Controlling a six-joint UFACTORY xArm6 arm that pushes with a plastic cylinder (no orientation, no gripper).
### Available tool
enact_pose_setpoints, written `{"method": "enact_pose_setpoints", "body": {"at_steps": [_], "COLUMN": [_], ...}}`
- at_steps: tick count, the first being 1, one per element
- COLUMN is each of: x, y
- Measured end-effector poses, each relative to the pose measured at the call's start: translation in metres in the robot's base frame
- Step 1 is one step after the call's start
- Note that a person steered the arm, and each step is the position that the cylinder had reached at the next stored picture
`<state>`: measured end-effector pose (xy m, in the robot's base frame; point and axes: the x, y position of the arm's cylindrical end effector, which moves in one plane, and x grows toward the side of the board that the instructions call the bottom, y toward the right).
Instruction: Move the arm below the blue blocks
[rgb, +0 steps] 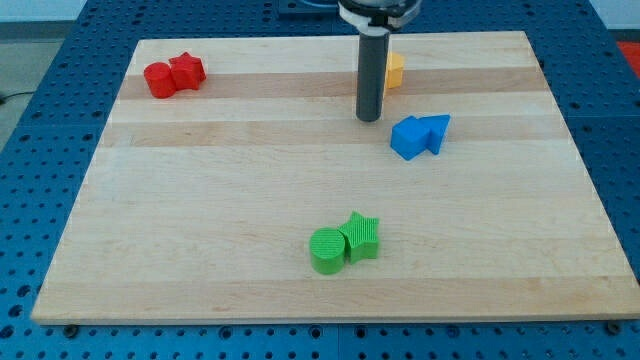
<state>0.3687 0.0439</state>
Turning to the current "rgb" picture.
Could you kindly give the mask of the robot arm flange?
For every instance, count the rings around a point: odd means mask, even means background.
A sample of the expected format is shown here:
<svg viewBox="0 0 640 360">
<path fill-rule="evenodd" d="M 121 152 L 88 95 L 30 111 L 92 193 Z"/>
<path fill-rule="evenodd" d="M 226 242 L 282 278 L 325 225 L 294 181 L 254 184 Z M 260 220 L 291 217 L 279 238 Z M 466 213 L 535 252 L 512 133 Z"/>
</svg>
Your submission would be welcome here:
<svg viewBox="0 0 640 360">
<path fill-rule="evenodd" d="M 340 17 L 364 32 L 370 28 L 396 31 L 410 23 L 421 10 L 422 0 L 339 0 Z"/>
</svg>

